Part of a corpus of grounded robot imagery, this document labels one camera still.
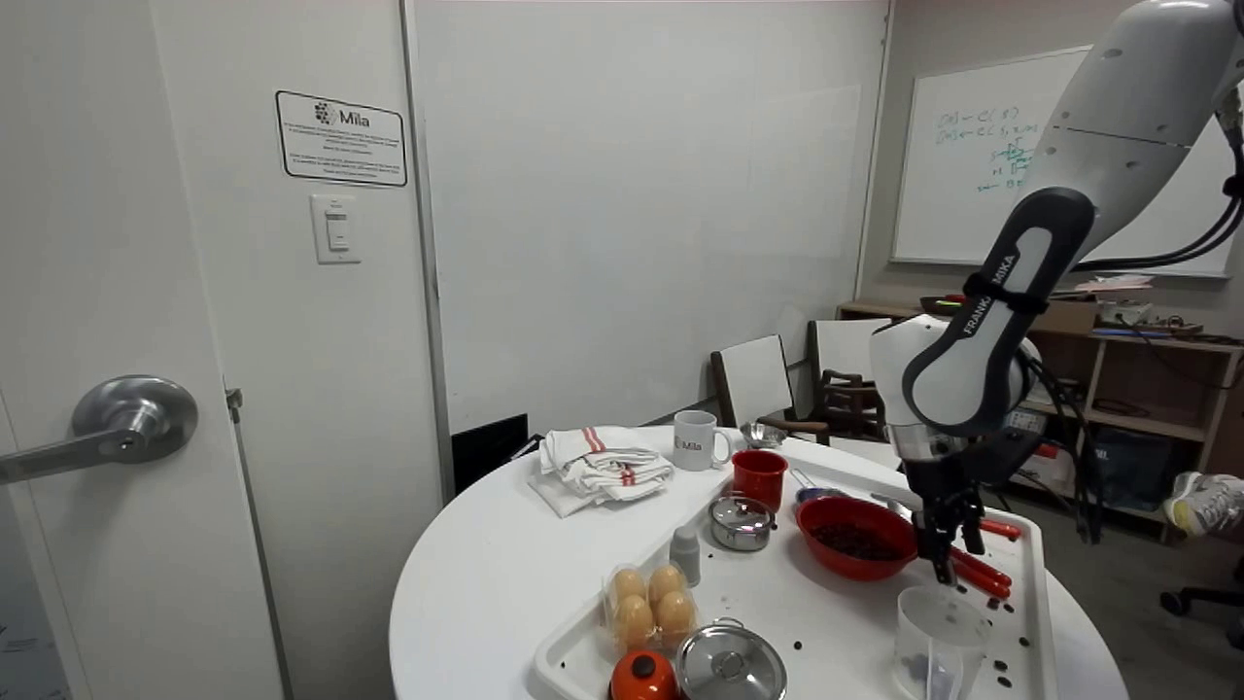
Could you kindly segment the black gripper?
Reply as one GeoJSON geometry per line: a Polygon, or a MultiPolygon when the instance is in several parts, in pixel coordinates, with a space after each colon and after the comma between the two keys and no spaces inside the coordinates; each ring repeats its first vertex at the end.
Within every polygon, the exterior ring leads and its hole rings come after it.
{"type": "Polygon", "coordinates": [[[985,553],[981,538],[981,480],[961,457],[906,462],[908,491],[918,493],[918,556],[943,584],[943,556],[938,538],[957,538],[972,556],[985,553]]]}

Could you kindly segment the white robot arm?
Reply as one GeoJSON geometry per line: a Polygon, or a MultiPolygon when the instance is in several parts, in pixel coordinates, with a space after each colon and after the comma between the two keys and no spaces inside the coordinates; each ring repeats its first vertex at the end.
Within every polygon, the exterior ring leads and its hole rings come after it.
{"type": "Polygon", "coordinates": [[[1134,0],[1093,42],[1034,168],[952,320],[908,315],[869,335],[874,382],[906,486],[913,545],[947,584],[947,553],[981,539],[981,491],[1036,442],[1018,429],[1027,329],[1056,280],[1131,226],[1241,85],[1241,0],[1134,0]]]}

